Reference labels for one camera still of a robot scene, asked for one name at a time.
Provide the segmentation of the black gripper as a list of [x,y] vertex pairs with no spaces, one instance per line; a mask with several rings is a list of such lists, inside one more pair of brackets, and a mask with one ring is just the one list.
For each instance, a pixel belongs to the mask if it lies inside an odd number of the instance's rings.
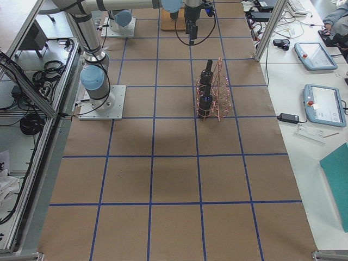
[[189,34],[189,45],[194,45],[197,39],[198,26],[196,21],[200,18],[202,5],[197,7],[184,6],[185,33]]

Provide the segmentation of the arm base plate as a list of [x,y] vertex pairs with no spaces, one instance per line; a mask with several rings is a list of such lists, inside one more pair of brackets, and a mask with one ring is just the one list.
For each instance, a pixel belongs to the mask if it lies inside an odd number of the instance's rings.
[[121,27],[114,20],[107,16],[104,19],[101,37],[106,38],[133,38],[135,33],[136,17],[132,17],[131,22],[125,27]]
[[121,120],[126,96],[125,85],[112,85],[107,99],[93,100],[85,91],[78,118],[80,120]]

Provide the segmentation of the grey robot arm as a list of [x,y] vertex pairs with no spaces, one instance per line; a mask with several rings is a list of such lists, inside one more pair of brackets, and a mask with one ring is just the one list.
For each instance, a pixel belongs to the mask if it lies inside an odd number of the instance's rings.
[[109,13],[110,29],[114,32],[120,32],[125,29],[132,21],[132,14],[129,10],[112,10]]
[[83,57],[88,65],[100,63],[107,56],[97,37],[92,11],[163,8],[173,14],[184,7],[185,33],[189,36],[187,45],[193,46],[198,33],[196,21],[200,18],[201,10],[212,7],[209,1],[54,1],[53,3],[60,11],[66,13],[73,32],[76,33],[84,49]]

